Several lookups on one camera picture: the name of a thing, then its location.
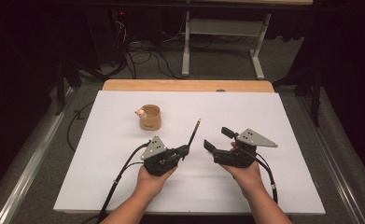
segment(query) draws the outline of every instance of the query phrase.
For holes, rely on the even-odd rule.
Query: hand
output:
[[[145,166],[141,166],[136,181],[136,187],[133,195],[137,195],[147,203],[150,203],[158,195],[164,185],[164,182],[176,170],[177,167],[168,171],[162,176],[150,175]]]
[[[235,147],[235,143],[232,143],[232,150],[235,150]],[[234,177],[245,198],[248,199],[257,190],[266,190],[261,180],[259,165],[256,161],[247,168],[236,168],[228,165],[220,166]]]

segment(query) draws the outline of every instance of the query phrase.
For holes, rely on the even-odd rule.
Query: forearm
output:
[[[149,204],[150,200],[133,194],[101,223],[138,224]]]
[[[258,224],[264,223],[291,223],[277,203],[265,189],[257,190],[246,195],[251,207],[252,216]]]

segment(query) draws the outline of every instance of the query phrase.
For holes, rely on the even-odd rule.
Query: person's left hand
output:
[[[133,195],[138,195],[150,203],[153,198],[160,193],[164,182],[168,179],[168,177],[170,177],[176,168],[177,167],[162,176],[155,176],[150,175],[145,166],[141,166]]]

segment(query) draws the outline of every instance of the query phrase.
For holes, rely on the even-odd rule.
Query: person's right hand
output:
[[[251,195],[255,194],[258,190],[266,190],[261,180],[259,165],[256,161],[247,168],[236,168],[228,165],[220,166],[234,177],[245,198],[250,198]]]

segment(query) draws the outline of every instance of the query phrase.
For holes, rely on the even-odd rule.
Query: white tabletop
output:
[[[143,131],[134,111],[142,105],[161,108],[161,128]],[[63,182],[56,211],[98,212],[113,179],[131,153],[158,135],[169,147],[186,145],[198,119],[201,125],[178,169],[147,208],[154,214],[243,214],[250,208],[232,177],[203,147],[204,139],[229,149],[231,139],[221,127],[241,133],[250,128],[276,142],[258,147],[274,174],[281,208],[287,214],[324,214],[310,173],[277,93],[99,91],[76,154]],[[144,149],[132,159],[140,161]],[[133,192],[140,165],[123,175],[107,210]],[[272,195],[269,177],[263,182]]]

